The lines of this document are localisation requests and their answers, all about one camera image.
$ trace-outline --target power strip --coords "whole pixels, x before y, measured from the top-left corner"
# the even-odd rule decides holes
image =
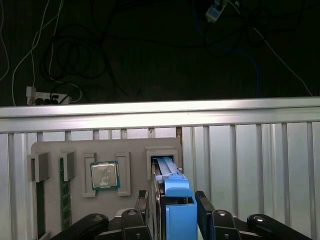
[[[209,23],[215,23],[225,7],[227,6],[229,0],[214,0],[212,5],[209,7],[208,11],[205,13],[205,17]]]
[[[35,87],[26,87],[26,104],[29,106],[35,105],[58,105],[67,94],[52,93],[52,102],[50,99],[50,92],[40,92],[37,91]],[[67,96],[65,100],[61,103],[62,105],[70,104],[70,96]]]

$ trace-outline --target cpu processor chip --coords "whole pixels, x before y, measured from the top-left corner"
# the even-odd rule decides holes
[[[93,190],[118,189],[120,187],[117,161],[92,162],[90,167]]]

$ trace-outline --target blue cable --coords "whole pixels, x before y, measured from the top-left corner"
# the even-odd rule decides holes
[[[200,30],[199,25],[197,23],[197,19],[196,19],[196,10],[195,10],[195,0],[192,0],[192,15],[193,15],[193,22],[194,22],[194,26],[195,29],[200,33],[200,35],[208,42],[208,43],[213,43],[210,39],[206,38],[206,36],[203,34],[203,32]],[[232,50],[222,44],[218,44],[218,43],[214,43],[215,46],[217,46],[220,49],[226,50],[226,51],[233,51],[235,53],[238,53],[242,56],[247,57],[250,62],[252,63],[252,65],[255,68],[255,74],[256,74],[256,89],[255,89],[255,95],[257,98],[259,98],[259,84],[260,84],[260,79],[259,79],[259,69],[258,66],[255,62],[255,60],[245,51],[241,50],[241,49],[235,49]]]

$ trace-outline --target electrical outlet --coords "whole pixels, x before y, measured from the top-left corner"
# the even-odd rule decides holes
[[[67,96],[67,94],[61,94],[61,93],[52,93],[52,101],[50,99],[50,92],[39,92],[36,91],[35,88],[32,88],[32,94],[31,94],[31,87],[27,87],[26,89],[26,97],[27,101],[26,104],[29,106],[34,105],[57,105],[63,100],[61,103],[62,105],[70,104],[70,96]]]

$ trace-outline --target metal panel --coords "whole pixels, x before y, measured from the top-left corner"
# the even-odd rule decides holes
[[[94,134],[93,131],[72,131],[71,132],[71,140],[93,140]]]
[[[311,236],[307,124],[290,123],[287,133],[291,227]]]
[[[263,196],[265,214],[285,223],[285,195],[289,192],[285,182],[289,179],[284,174],[288,161],[284,153],[288,152],[288,146],[284,145],[283,138],[287,136],[283,136],[282,129],[282,124],[262,125]]]
[[[27,154],[31,154],[31,147],[34,143],[37,142],[37,134],[36,133],[28,133],[26,135],[26,151]],[[36,213],[36,182],[27,182],[27,196],[25,198],[25,201],[27,202],[28,209],[28,219],[27,219],[27,235],[28,235],[28,240],[29,239],[35,239],[36,234],[37,234],[37,213]]]
[[[11,240],[8,134],[0,134],[0,233]]]
[[[14,134],[12,139],[13,156],[10,159],[11,180],[11,207],[15,211],[14,225],[15,237],[18,240],[28,239],[29,203],[26,201],[28,196],[28,179],[26,172],[27,162],[27,136],[24,133]]]
[[[99,138],[100,140],[110,139],[109,130],[99,130]]]
[[[48,124],[53,116],[54,121]],[[300,101],[292,99],[292,102],[286,98],[149,102],[0,109],[0,133],[306,121],[320,121],[320,99],[301,98]]]
[[[0,210],[10,219],[1,237],[35,239],[35,186],[17,176],[36,141],[176,137],[182,126],[183,171],[194,190],[242,219],[264,212],[316,239],[318,122],[317,97],[0,108]]]
[[[314,194],[311,198],[311,221],[313,222],[315,229],[313,230],[313,239],[320,238],[320,122],[314,122],[312,124],[313,130],[313,172],[310,175],[314,180]]]
[[[154,135],[156,138],[175,138],[177,136],[177,130],[175,127],[156,128]]]
[[[235,126],[210,127],[211,200],[218,209],[239,214]]]
[[[211,188],[208,183],[210,179],[209,161],[209,128],[196,126],[193,128],[194,141],[194,170],[195,191],[204,191],[208,197],[211,196]]]
[[[65,140],[65,132],[44,132],[42,135],[42,141],[44,142],[53,142],[53,141],[64,141]]]
[[[238,217],[264,213],[261,128],[257,125],[236,126],[238,173]]]
[[[149,131],[147,128],[128,129],[126,134],[127,139],[147,139],[149,136]]]
[[[111,130],[110,139],[121,139],[121,131],[120,130]]]
[[[192,127],[182,128],[183,173],[188,178],[190,188],[195,192],[194,137]]]

